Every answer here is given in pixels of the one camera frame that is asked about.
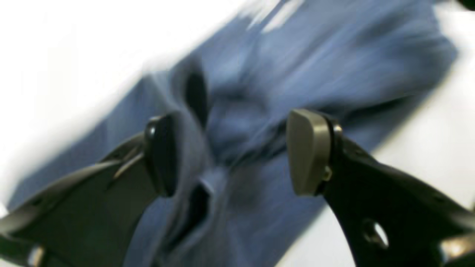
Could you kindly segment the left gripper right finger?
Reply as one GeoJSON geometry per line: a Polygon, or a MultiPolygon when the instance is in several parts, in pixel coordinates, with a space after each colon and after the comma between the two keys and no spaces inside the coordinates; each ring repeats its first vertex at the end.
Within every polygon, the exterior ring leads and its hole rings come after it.
{"type": "Polygon", "coordinates": [[[286,121],[292,187],[323,196],[357,267],[473,267],[472,212],[429,184],[378,162],[325,114],[286,121]]]}

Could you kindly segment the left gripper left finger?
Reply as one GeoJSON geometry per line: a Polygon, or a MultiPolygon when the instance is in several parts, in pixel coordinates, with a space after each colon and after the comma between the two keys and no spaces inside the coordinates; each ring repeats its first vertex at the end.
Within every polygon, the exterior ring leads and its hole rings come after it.
{"type": "Polygon", "coordinates": [[[121,267],[144,211],[176,189],[175,114],[1,219],[1,259],[23,267],[121,267]]]}

